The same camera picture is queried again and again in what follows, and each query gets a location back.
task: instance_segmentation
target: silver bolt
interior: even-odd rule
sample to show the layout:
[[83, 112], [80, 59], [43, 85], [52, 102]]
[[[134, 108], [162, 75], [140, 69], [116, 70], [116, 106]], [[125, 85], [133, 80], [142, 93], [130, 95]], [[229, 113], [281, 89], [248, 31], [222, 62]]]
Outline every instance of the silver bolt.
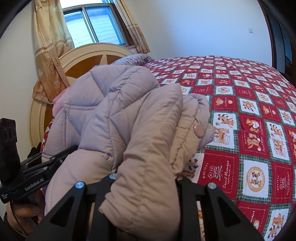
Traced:
[[83, 183], [83, 182], [77, 182], [77, 183], [75, 184], [75, 187], [78, 188], [78, 189], [81, 189], [81, 188], [84, 187], [84, 183]]
[[112, 179], [112, 180], [115, 180], [116, 179], [116, 176], [117, 176], [117, 173], [111, 173], [109, 175], [109, 178]]
[[217, 187], [217, 185], [215, 183], [209, 183], [207, 186], [209, 189], [212, 189], [212, 190], [216, 189], [216, 187]]
[[179, 175], [177, 176], [177, 181], [181, 181], [183, 179], [183, 176]]

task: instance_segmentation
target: wooden headboard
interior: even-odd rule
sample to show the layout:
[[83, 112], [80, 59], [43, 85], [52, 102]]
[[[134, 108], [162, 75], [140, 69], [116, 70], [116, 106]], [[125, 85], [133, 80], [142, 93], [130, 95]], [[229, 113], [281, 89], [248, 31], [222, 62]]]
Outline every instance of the wooden headboard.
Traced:
[[[60, 57], [60, 62], [70, 84], [73, 84], [75, 79], [87, 73], [95, 65], [111, 64], [132, 54], [131, 51], [119, 45], [94, 43], [67, 52]], [[53, 119], [52, 108], [53, 105], [32, 101], [29, 120], [32, 147], [36, 147], [39, 142], [42, 142], [45, 129]]]

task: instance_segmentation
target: snap button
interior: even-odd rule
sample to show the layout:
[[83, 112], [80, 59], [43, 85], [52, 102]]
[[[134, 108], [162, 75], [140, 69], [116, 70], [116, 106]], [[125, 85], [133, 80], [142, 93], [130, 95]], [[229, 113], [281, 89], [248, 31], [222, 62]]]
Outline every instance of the snap button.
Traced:
[[200, 124], [197, 124], [196, 126], [194, 126], [194, 133], [198, 138], [202, 138], [205, 134], [205, 131]]

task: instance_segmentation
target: floral curtain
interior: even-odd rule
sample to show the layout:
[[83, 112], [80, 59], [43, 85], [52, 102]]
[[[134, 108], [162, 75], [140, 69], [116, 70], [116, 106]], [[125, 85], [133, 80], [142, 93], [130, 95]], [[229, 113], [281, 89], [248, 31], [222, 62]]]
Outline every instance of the floral curtain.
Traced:
[[138, 53], [149, 53], [150, 49], [148, 47], [146, 39], [139, 25], [136, 23], [136, 21], [132, 17], [125, 1], [124, 0], [111, 0], [111, 1], [115, 4], [119, 14], [121, 15], [124, 23], [126, 24], [128, 32], [131, 35], [134, 44], [136, 45]]
[[59, 0], [35, 0], [34, 40], [39, 79], [32, 97], [51, 104], [70, 86], [59, 57], [74, 48]]

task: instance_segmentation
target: striped pillow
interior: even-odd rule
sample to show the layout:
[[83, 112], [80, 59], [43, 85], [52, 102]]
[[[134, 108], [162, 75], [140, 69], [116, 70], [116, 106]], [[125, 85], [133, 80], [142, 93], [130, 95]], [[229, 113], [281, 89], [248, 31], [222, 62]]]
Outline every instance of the striped pillow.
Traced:
[[129, 65], [129, 66], [141, 66], [141, 65], [147, 63], [148, 61], [153, 61], [153, 60], [154, 59], [152, 59], [147, 54], [138, 53], [138, 54], [133, 54], [133, 55], [121, 58], [119, 60], [116, 60], [112, 64], [115, 64], [115, 65]]

